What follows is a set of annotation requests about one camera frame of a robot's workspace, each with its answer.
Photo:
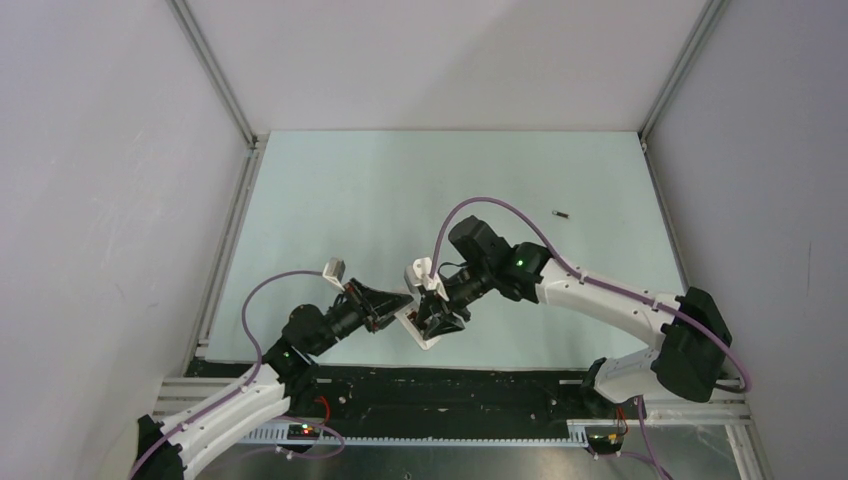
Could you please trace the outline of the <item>white remote control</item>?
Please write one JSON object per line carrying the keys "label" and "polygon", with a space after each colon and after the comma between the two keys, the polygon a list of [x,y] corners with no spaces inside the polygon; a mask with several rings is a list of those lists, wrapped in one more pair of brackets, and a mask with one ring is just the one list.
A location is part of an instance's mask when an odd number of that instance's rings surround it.
{"label": "white remote control", "polygon": [[404,326],[405,330],[410,334],[416,344],[422,350],[427,351],[433,346],[435,346],[440,341],[440,338],[424,338],[423,330],[416,324],[416,320],[419,313],[418,307],[418,303],[413,301],[409,305],[397,311],[394,314],[394,317]]}

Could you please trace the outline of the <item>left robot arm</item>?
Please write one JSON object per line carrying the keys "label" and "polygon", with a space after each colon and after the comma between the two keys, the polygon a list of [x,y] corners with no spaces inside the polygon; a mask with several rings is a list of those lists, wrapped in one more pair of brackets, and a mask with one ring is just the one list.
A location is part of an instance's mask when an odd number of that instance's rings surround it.
{"label": "left robot arm", "polygon": [[254,365],[199,404],[155,421],[138,420],[137,455],[130,479],[193,479],[247,434],[286,413],[302,416],[314,406],[314,387],[304,382],[313,357],[361,327],[376,333],[411,306],[409,294],[341,285],[327,309],[294,308],[280,338],[258,351]]}

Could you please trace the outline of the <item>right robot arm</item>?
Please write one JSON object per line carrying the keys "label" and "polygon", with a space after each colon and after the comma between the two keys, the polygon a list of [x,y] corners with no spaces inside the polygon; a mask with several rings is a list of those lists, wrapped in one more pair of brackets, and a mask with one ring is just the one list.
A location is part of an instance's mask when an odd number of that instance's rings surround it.
{"label": "right robot arm", "polygon": [[695,287],[683,295],[637,292],[569,271],[548,247],[509,245],[475,216],[455,225],[448,239],[463,259],[455,274],[443,277],[429,257],[415,260],[405,272],[409,289],[420,295],[407,327],[423,348],[464,330],[470,304],[496,291],[511,301],[579,312],[645,343],[635,353],[592,364],[580,399],[594,417],[606,417],[637,396],[666,391],[706,403],[720,389],[732,336],[708,292]]}

